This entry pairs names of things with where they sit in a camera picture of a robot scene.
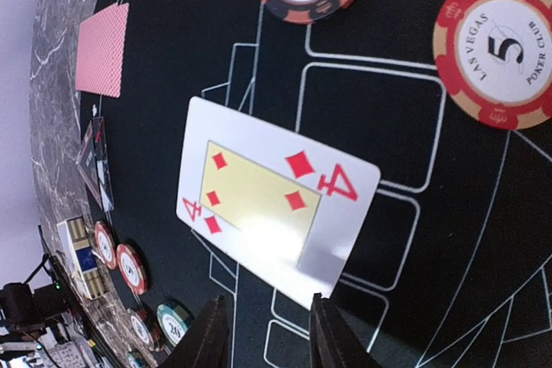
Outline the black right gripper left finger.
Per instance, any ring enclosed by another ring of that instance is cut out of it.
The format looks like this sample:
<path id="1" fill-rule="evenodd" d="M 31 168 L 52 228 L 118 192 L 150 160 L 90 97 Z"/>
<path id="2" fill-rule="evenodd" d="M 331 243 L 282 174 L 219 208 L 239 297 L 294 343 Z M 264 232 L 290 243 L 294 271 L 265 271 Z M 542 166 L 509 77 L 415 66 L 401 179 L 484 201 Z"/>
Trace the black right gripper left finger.
<path id="1" fill-rule="evenodd" d="M 209 300 L 161 368 L 229 366 L 229 322 L 225 296 Z"/>

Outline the red chip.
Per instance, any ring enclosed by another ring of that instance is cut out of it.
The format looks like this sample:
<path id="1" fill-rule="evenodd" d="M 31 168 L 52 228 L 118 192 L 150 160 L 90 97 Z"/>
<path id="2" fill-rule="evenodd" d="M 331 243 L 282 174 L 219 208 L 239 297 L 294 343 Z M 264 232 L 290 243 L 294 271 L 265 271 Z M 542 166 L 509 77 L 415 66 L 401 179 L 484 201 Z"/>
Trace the red chip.
<path id="1" fill-rule="evenodd" d="M 136 250 L 129 244 L 121 243 L 116 248 L 116 260 L 127 286 L 136 295 L 143 295 L 148 288 L 147 273 Z"/>
<path id="2" fill-rule="evenodd" d="M 446 0 L 433 56 L 452 100 L 475 120 L 519 130 L 551 117 L 551 0 Z"/>
<path id="3" fill-rule="evenodd" d="M 94 225 L 94 235 L 98 254 L 110 270 L 117 268 L 116 244 L 109 226 L 104 221 L 97 221 Z"/>

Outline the four of diamonds card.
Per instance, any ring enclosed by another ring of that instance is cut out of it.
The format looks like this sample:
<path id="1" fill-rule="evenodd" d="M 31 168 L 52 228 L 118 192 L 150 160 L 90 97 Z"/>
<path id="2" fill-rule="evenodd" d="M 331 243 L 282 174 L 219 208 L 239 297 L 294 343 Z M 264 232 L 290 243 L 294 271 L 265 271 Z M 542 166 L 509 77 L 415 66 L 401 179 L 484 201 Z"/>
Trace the four of diamonds card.
<path id="1" fill-rule="evenodd" d="M 178 218 L 303 307 L 332 293 L 379 181 L 363 159 L 201 97 L 189 102 Z"/>

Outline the brown chip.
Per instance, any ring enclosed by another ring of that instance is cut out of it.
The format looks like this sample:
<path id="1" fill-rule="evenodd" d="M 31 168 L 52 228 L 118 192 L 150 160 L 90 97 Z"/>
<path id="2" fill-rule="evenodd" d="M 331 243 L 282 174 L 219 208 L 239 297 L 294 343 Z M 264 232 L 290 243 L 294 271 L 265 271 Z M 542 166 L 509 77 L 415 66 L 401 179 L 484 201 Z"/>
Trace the brown chip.
<path id="1" fill-rule="evenodd" d="M 127 309 L 130 326 L 141 343 L 153 352 L 163 346 L 163 335 L 157 320 L 148 309 Z"/>

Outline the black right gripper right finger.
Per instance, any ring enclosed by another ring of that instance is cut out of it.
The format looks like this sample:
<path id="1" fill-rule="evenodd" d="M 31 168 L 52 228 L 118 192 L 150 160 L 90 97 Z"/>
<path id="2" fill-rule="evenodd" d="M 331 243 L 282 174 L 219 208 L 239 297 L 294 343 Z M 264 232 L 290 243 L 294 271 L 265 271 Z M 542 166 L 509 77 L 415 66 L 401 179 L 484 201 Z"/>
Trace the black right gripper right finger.
<path id="1" fill-rule="evenodd" d="M 368 368 L 380 365 L 369 355 L 342 318 L 337 307 L 321 293 L 310 306 L 310 367 Z"/>

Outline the green poker chip stack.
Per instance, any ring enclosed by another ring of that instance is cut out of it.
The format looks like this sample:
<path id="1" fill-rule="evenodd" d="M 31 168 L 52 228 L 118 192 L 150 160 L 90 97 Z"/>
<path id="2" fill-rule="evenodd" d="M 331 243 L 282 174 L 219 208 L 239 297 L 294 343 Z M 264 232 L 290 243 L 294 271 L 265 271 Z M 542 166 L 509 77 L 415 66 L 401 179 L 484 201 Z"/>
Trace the green poker chip stack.
<path id="1" fill-rule="evenodd" d="M 127 359 L 132 368 L 148 368 L 149 364 L 137 350 L 127 352 Z"/>

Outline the red card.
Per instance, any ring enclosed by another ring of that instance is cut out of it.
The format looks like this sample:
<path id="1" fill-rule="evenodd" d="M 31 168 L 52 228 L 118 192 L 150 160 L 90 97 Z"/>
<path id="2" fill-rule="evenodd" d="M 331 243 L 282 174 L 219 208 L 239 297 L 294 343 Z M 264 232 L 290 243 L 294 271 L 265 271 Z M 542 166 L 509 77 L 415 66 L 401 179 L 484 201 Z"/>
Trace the red card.
<path id="1" fill-rule="evenodd" d="M 128 15 L 127 3 L 113 3 L 80 23 L 77 90 L 104 97 L 120 97 Z"/>

